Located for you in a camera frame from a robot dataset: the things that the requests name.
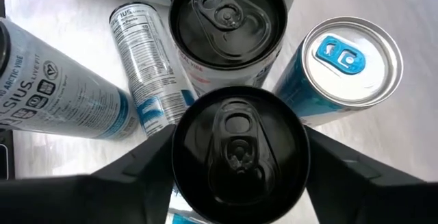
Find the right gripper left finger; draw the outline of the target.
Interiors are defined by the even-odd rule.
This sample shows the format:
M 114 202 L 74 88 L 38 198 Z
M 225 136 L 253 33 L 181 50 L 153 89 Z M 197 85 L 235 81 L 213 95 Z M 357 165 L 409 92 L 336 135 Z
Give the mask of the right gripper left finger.
M 0 224 L 164 224 L 174 130 L 166 126 L 89 175 L 0 182 Z

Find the Celsius can red print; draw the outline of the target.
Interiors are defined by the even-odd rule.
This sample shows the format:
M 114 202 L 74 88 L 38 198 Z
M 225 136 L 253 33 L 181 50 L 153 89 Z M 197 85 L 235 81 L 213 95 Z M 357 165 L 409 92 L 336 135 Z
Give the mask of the Celsius can red print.
M 172 0 L 170 33 L 198 96 L 263 86 L 287 27 L 284 0 Z
M 311 153 L 300 119 L 250 86 L 213 90 L 184 113 L 172 138 L 175 183 L 215 224 L 269 224 L 300 199 Z

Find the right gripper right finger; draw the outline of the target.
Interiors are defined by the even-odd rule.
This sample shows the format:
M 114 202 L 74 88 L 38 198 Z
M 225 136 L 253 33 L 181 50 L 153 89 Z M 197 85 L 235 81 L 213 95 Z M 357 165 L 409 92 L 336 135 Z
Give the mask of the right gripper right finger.
M 438 224 L 438 182 L 426 182 L 307 127 L 307 191 L 320 224 Z

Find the white table cover sheet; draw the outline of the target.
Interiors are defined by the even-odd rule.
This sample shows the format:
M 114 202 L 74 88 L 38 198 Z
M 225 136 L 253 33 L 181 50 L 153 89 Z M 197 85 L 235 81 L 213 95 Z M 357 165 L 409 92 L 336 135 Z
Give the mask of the white table cover sheet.
M 6 16 L 80 64 L 126 90 L 108 25 L 128 0 L 4 0 Z M 420 179 L 438 181 L 438 0 L 294 0 L 283 48 L 264 88 L 275 86 L 315 25 L 336 16 L 376 23 L 400 48 L 404 74 L 385 102 L 319 131 Z

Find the tall silver blue can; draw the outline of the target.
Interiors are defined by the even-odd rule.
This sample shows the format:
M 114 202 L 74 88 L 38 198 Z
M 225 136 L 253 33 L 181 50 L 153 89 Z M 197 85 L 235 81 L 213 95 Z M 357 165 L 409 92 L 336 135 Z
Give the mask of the tall silver blue can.
M 190 207 L 174 184 L 165 224 L 213 224 Z

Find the small blue silver can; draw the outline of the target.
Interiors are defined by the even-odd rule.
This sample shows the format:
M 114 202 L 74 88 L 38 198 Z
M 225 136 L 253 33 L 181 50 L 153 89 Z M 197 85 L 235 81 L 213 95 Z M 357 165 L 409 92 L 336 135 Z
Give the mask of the small blue silver can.
M 402 54 L 383 28 L 338 16 L 303 38 L 273 92 L 305 125 L 319 126 L 384 102 L 403 70 Z

